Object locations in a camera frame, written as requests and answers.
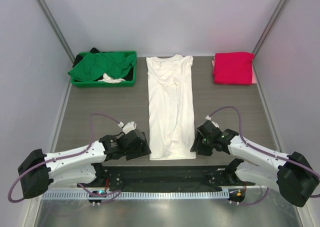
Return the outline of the white t shirt with print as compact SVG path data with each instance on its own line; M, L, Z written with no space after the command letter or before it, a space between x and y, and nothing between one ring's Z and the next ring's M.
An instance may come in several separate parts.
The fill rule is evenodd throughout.
M193 60L179 54L146 58L151 161L196 158Z

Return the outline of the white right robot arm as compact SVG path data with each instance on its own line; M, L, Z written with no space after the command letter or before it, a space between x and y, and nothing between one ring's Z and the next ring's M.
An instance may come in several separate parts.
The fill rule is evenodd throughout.
M211 156L214 151L235 156L224 170L228 183L265 186L279 192L296 207L304 207L320 183L320 178L302 154L268 149L234 130L220 130L211 120L197 128L190 150L201 156Z

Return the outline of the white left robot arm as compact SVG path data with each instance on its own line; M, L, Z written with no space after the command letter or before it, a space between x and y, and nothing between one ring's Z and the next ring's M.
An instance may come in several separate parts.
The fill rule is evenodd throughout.
M107 179L102 163L124 157L132 160L151 154L144 132L138 129L105 135L90 145L54 153L33 150L20 164L22 196L32 199L53 187L82 184L100 187Z

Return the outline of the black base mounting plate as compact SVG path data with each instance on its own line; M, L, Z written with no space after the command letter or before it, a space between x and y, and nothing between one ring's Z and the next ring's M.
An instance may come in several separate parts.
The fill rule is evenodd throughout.
M135 193L218 192L223 187L253 186L225 171L226 165L100 166L97 179L85 188L109 187L110 191Z

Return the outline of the white t shirt in bin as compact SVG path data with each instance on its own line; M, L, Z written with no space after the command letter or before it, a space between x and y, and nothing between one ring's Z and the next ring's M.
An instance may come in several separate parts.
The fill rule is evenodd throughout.
M98 79L98 82L104 82L109 84L119 84L121 82L125 82L126 80L123 78L112 78L108 76L106 73L102 75L101 78Z

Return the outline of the red folded t shirt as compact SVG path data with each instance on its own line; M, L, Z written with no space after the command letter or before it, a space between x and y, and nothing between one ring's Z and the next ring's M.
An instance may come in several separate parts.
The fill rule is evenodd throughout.
M216 53L212 71L213 83L218 85L252 85L255 55L249 52Z

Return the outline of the pink folded t shirt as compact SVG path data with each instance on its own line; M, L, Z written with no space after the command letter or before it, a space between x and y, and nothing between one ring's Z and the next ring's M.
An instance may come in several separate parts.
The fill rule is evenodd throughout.
M213 58L213 60L211 61L212 63L212 69L215 69L215 59ZM252 80L251 83L254 85L257 83L257 78L256 78L256 74L254 73L254 68L252 67Z

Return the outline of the green plastic bin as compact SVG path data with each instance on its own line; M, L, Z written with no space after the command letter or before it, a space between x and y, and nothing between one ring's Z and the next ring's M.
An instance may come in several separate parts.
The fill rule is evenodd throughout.
M136 51L107 51L107 52L124 52L124 53L136 53ZM106 82L99 82L98 79L101 78L99 77L95 81L89 81L89 82L82 82L82 81L77 81L73 78L70 77L71 84L78 87L78 88L97 88L97 87L132 87L135 82L136 82L136 72L137 72L137 58L136 58L136 63L133 68L130 69L129 73L127 76L123 77L122 79L125 79L125 81L112 84L112 83L106 83Z

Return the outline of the green t shirt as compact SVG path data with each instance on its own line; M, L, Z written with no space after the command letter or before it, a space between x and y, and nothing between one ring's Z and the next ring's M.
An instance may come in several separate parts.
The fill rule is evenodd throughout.
M122 79L128 75L137 60L135 52L86 52L68 72L76 81L93 82L107 74L112 79Z

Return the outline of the black t shirt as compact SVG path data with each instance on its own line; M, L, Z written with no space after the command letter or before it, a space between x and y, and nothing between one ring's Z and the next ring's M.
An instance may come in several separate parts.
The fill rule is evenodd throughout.
M100 53L100 51L97 48L93 47L89 52L80 52L79 54L76 55L72 67L74 68L84 58L84 56L89 53L98 54Z

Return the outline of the right aluminium corner post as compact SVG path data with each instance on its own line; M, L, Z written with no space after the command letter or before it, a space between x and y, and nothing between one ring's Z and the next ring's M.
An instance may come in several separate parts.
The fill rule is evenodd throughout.
M290 0L279 0L266 24L264 27L252 53L256 57L263 46L265 40L267 39L268 35L272 31L273 27L275 26L277 20L280 18L282 12L284 11L286 5L289 3Z

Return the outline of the aluminium corner post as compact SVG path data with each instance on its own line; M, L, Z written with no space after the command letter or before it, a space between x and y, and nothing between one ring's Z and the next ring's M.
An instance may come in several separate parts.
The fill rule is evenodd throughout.
M265 40L267 39L268 35L272 31L273 27L275 26L277 20L280 18L282 12L284 11L286 5L289 3L290 0L279 0L266 24L264 27L252 53L256 57L263 46Z
M41 11L43 12L45 18L47 19L48 23L50 24L54 34L58 38L60 44L62 45L64 51L66 52L69 59L73 62L75 60L75 55L73 54L69 44L67 43L61 29L58 26L49 6L47 5L45 0L36 0L38 3Z

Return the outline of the left aluminium corner post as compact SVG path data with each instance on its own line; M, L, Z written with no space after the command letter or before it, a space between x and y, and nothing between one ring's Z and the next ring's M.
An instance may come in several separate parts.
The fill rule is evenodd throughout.
M43 12L45 18L47 19L48 23L50 24L54 34L58 38L60 44L62 45L64 51L66 52L69 59L73 62L75 60L75 55L73 54L69 44L67 43L61 29L58 26L49 6L47 5L45 0L36 0L38 3L41 11Z

